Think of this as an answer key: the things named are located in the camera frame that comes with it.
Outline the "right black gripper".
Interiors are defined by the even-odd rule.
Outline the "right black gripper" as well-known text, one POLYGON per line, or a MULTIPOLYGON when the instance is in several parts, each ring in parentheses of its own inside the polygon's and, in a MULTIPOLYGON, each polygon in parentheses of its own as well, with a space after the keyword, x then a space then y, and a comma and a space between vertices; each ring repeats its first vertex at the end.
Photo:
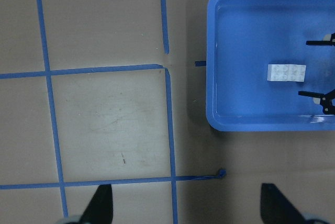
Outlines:
MULTIPOLYGON (((306 41, 306 45, 308 46, 334 46, 334 33, 326 34, 322 40, 320 41, 306 41)), ((323 112, 327 115, 334 115, 334 90, 328 92, 327 94, 323 93, 315 93, 315 92, 308 92, 308 91, 299 91, 299 96, 306 96, 312 98, 322 98, 322 106, 323 112)))

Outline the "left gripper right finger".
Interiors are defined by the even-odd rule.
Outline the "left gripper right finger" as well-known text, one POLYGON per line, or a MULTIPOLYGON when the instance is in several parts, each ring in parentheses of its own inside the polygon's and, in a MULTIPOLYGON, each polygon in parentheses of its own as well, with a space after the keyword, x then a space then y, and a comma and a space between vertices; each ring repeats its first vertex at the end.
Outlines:
POLYGON ((260 215, 263 223, 318 223, 307 220, 272 183, 262 183, 260 215))

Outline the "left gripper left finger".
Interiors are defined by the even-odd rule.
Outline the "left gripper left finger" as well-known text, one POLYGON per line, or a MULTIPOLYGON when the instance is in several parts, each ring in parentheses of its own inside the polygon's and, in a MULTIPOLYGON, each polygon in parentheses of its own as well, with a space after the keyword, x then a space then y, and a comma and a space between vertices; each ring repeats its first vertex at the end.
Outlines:
POLYGON ((111 184, 100 185, 78 223, 104 223, 113 221, 113 191, 111 184))

